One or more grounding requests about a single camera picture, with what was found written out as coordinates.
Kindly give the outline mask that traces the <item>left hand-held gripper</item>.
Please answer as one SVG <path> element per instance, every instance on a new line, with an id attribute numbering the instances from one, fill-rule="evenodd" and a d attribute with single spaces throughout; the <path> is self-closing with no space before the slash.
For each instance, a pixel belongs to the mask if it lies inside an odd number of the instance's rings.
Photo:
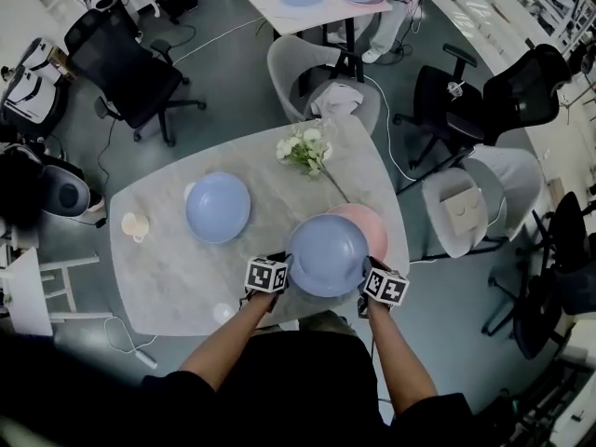
<path id="1" fill-rule="evenodd" d="M 271 313 L 280 294 L 290 286 L 289 271 L 292 254 L 286 251 L 251 257 L 248 260 L 244 296 L 239 299 L 239 307 L 248 302 L 255 294 L 272 294 L 273 299 L 267 309 Z"/>

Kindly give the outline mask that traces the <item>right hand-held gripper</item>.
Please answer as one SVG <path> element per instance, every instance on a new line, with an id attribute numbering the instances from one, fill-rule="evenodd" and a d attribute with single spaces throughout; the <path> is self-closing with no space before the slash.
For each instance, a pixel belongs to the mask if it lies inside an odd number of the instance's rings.
<path id="1" fill-rule="evenodd" d="M 358 285 L 357 303 L 359 318 L 368 317 L 370 301 L 376 301 L 391 311 L 401 305 L 410 281 L 372 256 L 363 262 L 363 281 Z"/>

